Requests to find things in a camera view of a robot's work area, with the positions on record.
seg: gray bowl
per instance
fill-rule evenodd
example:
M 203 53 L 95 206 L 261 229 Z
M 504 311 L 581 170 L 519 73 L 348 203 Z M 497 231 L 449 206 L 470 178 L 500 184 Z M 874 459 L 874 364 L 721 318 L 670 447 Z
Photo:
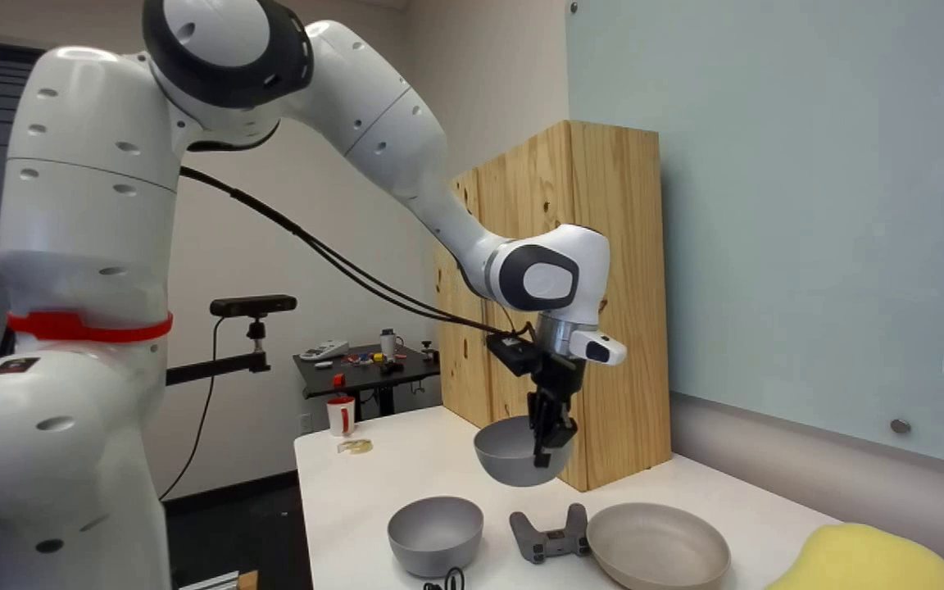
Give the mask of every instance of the gray bowl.
M 475 437 L 477 465 L 500 484 L 528 489 L 558 478 L 570 459 L 570 443 L 549 450 L 543 467 L 534 465 L 534 429 L 528 417 L 510 417 L 477 429 Z
M 451 568 L 475 561 L 482 538 L 477 503 L 451 496 L 402 503 L 386 520 L 386 539 L 410 578 L 441 580 Z

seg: yellow cushion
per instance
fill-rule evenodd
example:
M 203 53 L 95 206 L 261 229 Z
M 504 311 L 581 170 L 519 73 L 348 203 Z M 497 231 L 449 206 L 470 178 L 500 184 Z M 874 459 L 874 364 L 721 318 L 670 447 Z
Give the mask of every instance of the yellow cushion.
M 944 590 L 944 561 L 869 524 L 827 524 L 770 590 Z

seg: kitchen counter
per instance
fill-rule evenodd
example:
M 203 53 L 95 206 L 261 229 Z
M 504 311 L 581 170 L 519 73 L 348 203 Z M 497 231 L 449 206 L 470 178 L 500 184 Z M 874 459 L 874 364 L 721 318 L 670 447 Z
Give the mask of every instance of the kitchen counter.
M 475 459 L 475 425 L 441 406 L 367 418 L 355 437 L 372 440 L 372 450 L 342 453 L 332 431 L 293 440 L 316 590 L 420 590 L 386 545 L 386 520 L 425 496 L 463 496 L 484 515 L 477 556 L 466 570 L 469 590 L 617 586 L 591 556 L 528 564 L 508 529 L 510 511 L 524 511 L 537 531 L 564 529 L 570 500 L 581 500 L 591 517 L 619 500 L 692 511 L 732 545 L 724 590 L 768 586 L 796 561 L 806 533 L 831 520 L 682 456 L 584 496 L 564 483 L 504 489 Z

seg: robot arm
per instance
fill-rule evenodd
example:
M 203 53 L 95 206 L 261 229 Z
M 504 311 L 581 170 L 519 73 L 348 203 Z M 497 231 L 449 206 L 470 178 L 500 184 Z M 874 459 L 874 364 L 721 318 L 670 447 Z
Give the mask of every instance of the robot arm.
M 208 36 L 225 22 L 239 22 L 246 36 L 230 36 L 230 41 Z M 584 361 L 619 364 L 627 356 L 627 346 L 600 331 L 610 271 L 607 237 L 564 223 L 510 241 L 469 217 L 449 192 L 445 135 L 431 107 L 342 22 L 301 25 L 274 2 L 254 0 L 230 2 L 225 14 L 208 2 L 154 0 L 144 14 L 144 34 L 156 82 L 203 129 L 231 131 L 234 107 L 261 110 L 246 129 L 279 119 L 315 129 L 451 253 L 475 296 L 537 311 L 534 345 L 490 333 L 489 346 L 515 372 L 531 372 L 537 384 L 528 397 L 537 463 L 546 463 L 543 450 L 564 447 L 576 431 L 568 409 L 581 391 Z M 221 73 L 246 65 L 250 79 L 205 86 L 192 79 L 205 63 L 218 63 Z
M 272 0 L 147 0 L 147 53 L 44 53 L 20 99 L 0 206 L 17 353 L 0 361 L 0 590 L 169 586 L 140 421 L 162 393 L 168 260 L 179 156 L 316 129 L 455 254 L 482 299 L 537 311 L 537 342 L 490 342 L 531 372 L 537 459 L 573 437 L 610 244 L 584 226 L 504 240 L 445 184 L 431 110 L 342 22 Z

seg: frying pan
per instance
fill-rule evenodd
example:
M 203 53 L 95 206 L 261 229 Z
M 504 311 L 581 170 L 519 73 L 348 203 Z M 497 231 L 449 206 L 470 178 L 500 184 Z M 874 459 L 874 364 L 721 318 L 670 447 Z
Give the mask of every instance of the frying pan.
M 600 570 L 627 590 L 717 590 L 727 539 L 701 517 L 668 503 L 614 503 L 591 517 Z

